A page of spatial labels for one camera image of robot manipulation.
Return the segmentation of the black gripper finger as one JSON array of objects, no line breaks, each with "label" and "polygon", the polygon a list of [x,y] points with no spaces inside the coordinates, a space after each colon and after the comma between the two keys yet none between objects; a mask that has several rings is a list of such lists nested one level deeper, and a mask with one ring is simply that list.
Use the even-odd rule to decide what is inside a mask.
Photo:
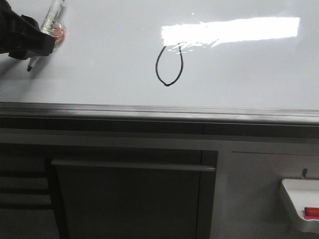
[{"label": "black gripper finger", "polygon": [[23,49],[23,38],[19,32],[22,18],[6,0],[0,1],[0,53],[11,53]]},{"label": "black gripper finger", "polygon": [[8,53],[9,57],[27,60],[35,56],[48,56],[53,52],[55,40],[40,31],[38,22],[26,15],[21,15],[22,24],[19,32],[23,38],[23,49]]}]

